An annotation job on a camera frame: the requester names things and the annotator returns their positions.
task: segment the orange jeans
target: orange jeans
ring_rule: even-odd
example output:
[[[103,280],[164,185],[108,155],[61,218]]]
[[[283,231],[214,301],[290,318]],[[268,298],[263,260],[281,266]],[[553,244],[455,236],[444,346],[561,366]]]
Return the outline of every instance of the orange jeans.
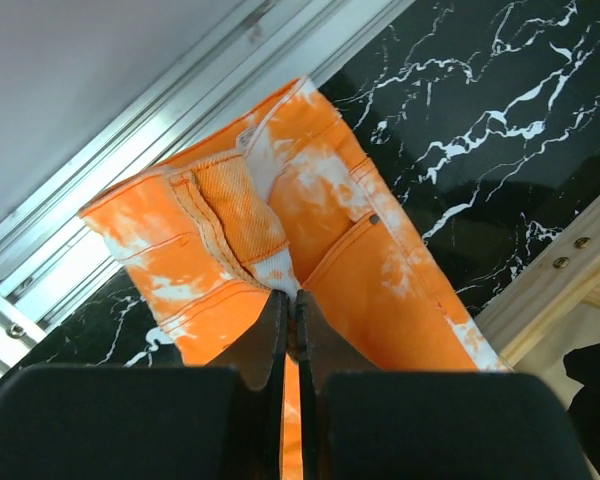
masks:
[[[306,78],[80,215],[185,364],[221,353],[271,289],[293,300],[302,286],[382,368],[506,370],[373,162]],[[287,361],[285,373],[283,475],[300,479],[297,367]]]

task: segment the front pocket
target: front pocket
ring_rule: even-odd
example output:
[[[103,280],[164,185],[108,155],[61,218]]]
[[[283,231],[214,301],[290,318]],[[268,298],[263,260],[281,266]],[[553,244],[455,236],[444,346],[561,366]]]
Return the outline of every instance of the front pocket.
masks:
[[[435,286],[425,287],[419,275],[370,214],[331,247],[303,288],[331,326],[382,368],[475,370]]]
[[[371,205],[329,146],[300,152],[284,167],[269,205],[289,240],[293,269],[302,283],[326,253],[369,214]]]
[[[205,250],[197,232],[179,235],[122,264],[158,323],[232,278]]]

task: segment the stitching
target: stitching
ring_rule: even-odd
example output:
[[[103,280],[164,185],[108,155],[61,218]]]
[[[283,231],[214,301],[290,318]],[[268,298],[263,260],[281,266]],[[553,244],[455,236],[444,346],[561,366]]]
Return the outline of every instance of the stitching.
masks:
[[[189,236],[189,235],[194,235],[194,236],[195,236],[195,232],[184,232],[184,233],[179,233],[179,234],[177,234],[175,237],[171,237],[171,238],[169,238],[169,239],[167,239],[167,240],[164,240],[164,241],[162,241],[162,242],[160,242],[160,243],[157,243],[157,244],[155,244],[155,245],[151,245],[150,247],[147,247],[147,248],[145,248],[145,249],[143,249],[143,250],[140,250],[139,252],[137,252],[137,253],[134,253],[133,255],[130,255],[130,256],[128,256],[128,257],[125,257],[125,258],[117,258],[116,260],[117,260],[118,262],[126,262],[126,261],[128,261],[128,260],[131,260],[132,258],[136,258],[136,257],[138,257],[138,256],[144,255],[145,253],[149,253],[149,252],[151,252],[151,251],[153,251],[153,250],[156,250],[156,249],[158,249],[158,248],[161,248],[161,247],[165,246],[165,245],[166,245],[166,244],[168,244],[168,243],[172,243],[172,242],[174,242],[174,241],[178,240],[179,238],[186,237],[186,236]]]
[[[283,251],[285,248],[287,248],[289,246],[289,241],[287,239],[283,240],[282,243],[279,243],[278,245],[276,245],[273,248],[270,248],[269,250],[267,250],[266,252],[257,255],[255,257],[253,257],[252,259],[249,260],[245,260],[243,262],[243,264],[246,265],[253,265],[254,263],[259,263],[263,260],[268,259],[269,257],[280,253],[281,251]]]
[[[218,165],[222,165],[223,163],[227,163],[229,160],[233,160],[239,158],[238,155],[232,155],[230,157],[227,158],[221,158],[221,159],[214,159],[214,161],[210,161],[207,165],[204,165],[202,167],[198,167],[196,168],[195,165],[192,165],[191,170],[193,171],[193,173],[199,173],[199,172],[204,172],[205,170],[209,170],[210,168],[213,167],[217,167]]]
[[[169,175],[177,175],[177,174],[181,174],[181,173],[197,171],[196,168],[198,168],[198,169],[209,168],[214,165],[217,165],[218,163],[224,162],[226,160],[231,160],[232,158],[240,157],[240,154],[235,149],[229,149],[229,150],[223,150],[223,151],[220,151],[217,153],[212,153],[210,155],[207,155],[206,157],[201,157],[201,158],[196,158],[194,160],[190,160],[189,163],[187,163],[185,165],[181,165],[179,167],[172,167],[171,164],[168,162],[170,162],[174,158],[178,158],[179,155],[180,154],[175,155],[173,157],[169,157],[163,163],[160,163],[160,164],[156,165],[156,167],[151,167],[151,168],[157,168],[158,166],[164,166],[165,168],[168,169]]]
[[[357,180],[354,180],[354,181],[356,183],[359,183],[362,180],[364,180],[367,175],[371,175],[371,173],[373,173],[373,170],[369,169],[368,171],[364,172],[360,178],[358,178]]]
[[[210,310],[214,307],[216,307],[217,305],[219,305],[220,303],[224,302],[225,300],[230,299],[231,297],[235,297],[236,295],[239,295],[241,293],[260,293],[263,292],[263,290],[261,289],[254,289],[253,287],[250,289],[246,289],[246,290],[238,290],[237,292],[233,292],[230,293],[227,296],[223,296],[222,293],[225,290],[229,290],[230,288],[237,288],[241,285],[241,283],[238,280],[229,280],[226,283],[224,283],[223,285],[215,288],[214,290],[211,290],[209,293],[207,293],[205,296],[201,297],[201,298],[197,298],[195,300],[192,300],[191,302],[187,303],[187,305],[185,305],[184,307],[180,308],[178,310],[177,313],[169,316],[166,320],[163,320],[162,322],[157,322],[159,327],[162,327],[165,329],[165,332],[170,332],[173,329],[182,326],[183,323],[186,323],[190,320],[192,320],[193,318],[195,318],[196,316],[198,316],[201,313],[206,312],[207,310]],[[181,315],[186,315],[187,312],[191,311],[191,309],[195,308],[195,307],[202,307],[198,312],[196,312],[195,315],[184,319],[182,322],[178,322],[176,325],[167,325],[168,323],[173,322],[174,320],[176,320],[176,318],[178,316]]]
[[[222,235],[222,238],[218,237],[218,228],[216,223],[220,223],[219,220],[216,218],[215,221],[212,220],[210,218],[209,212],[206,212],[204,208],[200,208],[200,206],[198,205],[198,202],[196,201],[193,193],[192,193],[192,185],[191,182],[187,182],[185,184],[186,188],[187,188],[187,194],[189,195],[192,203],[197,207],[197,211],[200,213],[200,215],[204,218],[204,220],[207,222],[207,225],[211,226],[211,235],[213,237],[213,240],[215,242],[215,244],[218,246],[221,254],[223,255],[224,260],[229,264],[229,266],[234,270],[234,273],[236,275],[238,275],[238,277],[240,277],[242,280],[244,280],[245,282],[248,283],[252,283],[253,281],[255,281],[255,279],[253,279],[251,277],[251,275],[248,274],[248,272],[246,272],[242,266],[240,265],[240,262],[238,261],[238,259],[235,257],[235,254],[233,254],[233,251],[231,250],[231,247],[226,243],[226,240],[224,238],[224,235]],[[211,249],[207,247],[207,252],[209,253],[209,255],[211,255],[213,258],[215,258],[215,256],[211,253]]]
[[[364,233],[366,233],[374,225],[369,222],[369,217],[372,213],[365,214],[356,224],[347,230],[338,241],[331,246],[323,259],[318,263],[309,278],[304,282],[307,288],[311,284],[318,283],[322,277],[333,267],[333,264],[342,256],[342,254],[352,245],[358,242]]]
[[[371,160],[371,158],[369,158],[367,155],[364,155],[363,160],[358,165],[356,165],[356,167],[353,170],[351,170],[351,176],[353,177],[354,175],[358,175],[360,170],[366,170],[363,171],[362,175],[358,176],[357,178],[353,178],[355,182],[358,182],[367,175],[369,175],[374,168],[375,165],[373,164],[373,160]]]
[[[374,169],[374,170],[369,170],[369,172],[367,172],[367,174],[369,174],[369,173],[371,173],[373,171],[377,172],[377,170]],[[406,246],[402,244],[402,242],[400,242],[400,241],[398,241],[396,239],[396,236],[395,236],[393,230],[388,226],[387,222],[385,221],[386,216],[384,215],[384,211],[382,209],[380,209],[377,206],[377,204],[373,201],[373,196],[368,193],[368,191],[367,191],[367,189],[366,189],[366,187],[364,185],[360,185],[360,188],[364,192],[364,194],[367,197],[367,200],[369,201],[369,203],[371,203],[371,205],[373,206],[373,209],[374,209],[375,213],[382,219],[382,224],[385,226],[385,230],[389,233],[389,235],[393,239],[394,243],[398,246],[398,248],[402,251],[402,255],[404,257],[404,260],[409,265],[410,270],[415,273],[414,276],[416,277],[417,282],[420,284],[420,287],[424,290],[426,298],[429,300],[429,302],[431,304],[433,304],[434,306],[437,306],[438,310],[440,310],[443,313],[444,316],[451,318],[449,316],[449,313],[447,312],[447,310],[440,304],[440,302],[434,301],[433,298],[431,297],[430,289],[427,287],[426,283],[424,282],[424,279],[423,279],[423,277],[422,277],[422,275],[420,273],[420,269],[417,268],[413,264],[413,262],[409,259],[409,252],[410,252],[410,250],[408,250],[406,248]],[[389,190],[388,187],[386,186],[386,184],[384,183],[384,181],[380,185],[380,189],[384,190],[383,193],[385,193],[385,194],[387,193],[386,191]],[[458,343],[460,343],[460,345],[462,345],[463,350],[465,351],[465,353],[467,354],[467,356],[471,359],[471,361],[475,365],[475,361],[473,360],[473,358],[471,357],[471,355],[469,354],[469,352],[467,352],[467,349],[462,344],[462,342],[460,342],[460,340],[458,340]]]
[[[193,174],[191,173],[191,171],[184,172],[182,175],[188,175],[190,177],[193,177]],[[211,258],[213,258],[216,262],[218,262],[220,264],[220,266],[225,271],[227,271],[227,273],[231,273],[229,270],[230,270],[230,268],[233,268],[234,266],[233,266],[231,260],[226,256],[226,252],[222,251],[222,247],[216,241],[216,245],[218,245],[218,249],[221,250],[220,254],[223,255],[223,257],[222,258],[217,258],[215,255],[213,255],[211,253],[211,248],[209,246],[209,242],[205,238],[205,234],[203,234],[203,231],[205,230],[205,227],[200,224],[200,221],[198,219],[196,219],[196,217],[194,215],[192,215],[192,213],[189,211],[189,208],[187,208],[187,206],[185,206],[182,203],[182,201],[180,200],[180,198],[178,197],[178,195],[175,194],[174,185],[175,186],[184,186],[185,187],[185,192],[184,193],[186,195],[188,195],[189,200],[191,201],[191,203],[195,207],[197,207],[198,204],[196,202],[195,196],[192,193],[192,183],[193,183],[193,178],[186,178],[186,177],[183,176],[183,178],[181,178],[181,180],[177,184],[171,184],[172,185],[171,195],[173,196],[173,198],[175,198],[176,202],[180,205],[180,208],[182,208],[182,210],[184,211],[184,213],[189,217],[190,221],[195,225],[196,230],[198,231],[198,235],[200,236],[200,240],[201,240],[201,242],[202,242],[205,250],[207,251],[207,253],[211,256]],[[202,209],[197,208],[197,211],[204,218],[204,220],[207,221],[207,224],[211,224],[213,226],[212,222],[205,216],[205,214],[202,211]]]

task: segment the orange tie-dye jeans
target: orange tie-dye jeans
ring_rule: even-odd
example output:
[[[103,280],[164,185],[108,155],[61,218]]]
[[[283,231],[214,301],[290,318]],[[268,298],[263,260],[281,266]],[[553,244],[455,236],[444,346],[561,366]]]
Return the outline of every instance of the orange tie-dye jeans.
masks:
[[[258,317],[269,291],[311,291],[376,365],[503,370],[373,162],[306,79],[80,212],[187,365]],[[283,476],[302,478],[297,367],[287,359]]]

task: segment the white wall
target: white wall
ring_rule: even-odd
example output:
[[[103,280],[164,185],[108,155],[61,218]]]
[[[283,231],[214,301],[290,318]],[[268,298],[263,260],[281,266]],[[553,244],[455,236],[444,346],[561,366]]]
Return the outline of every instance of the white wall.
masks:
[[[0,0],[0,220],[242,0]]]

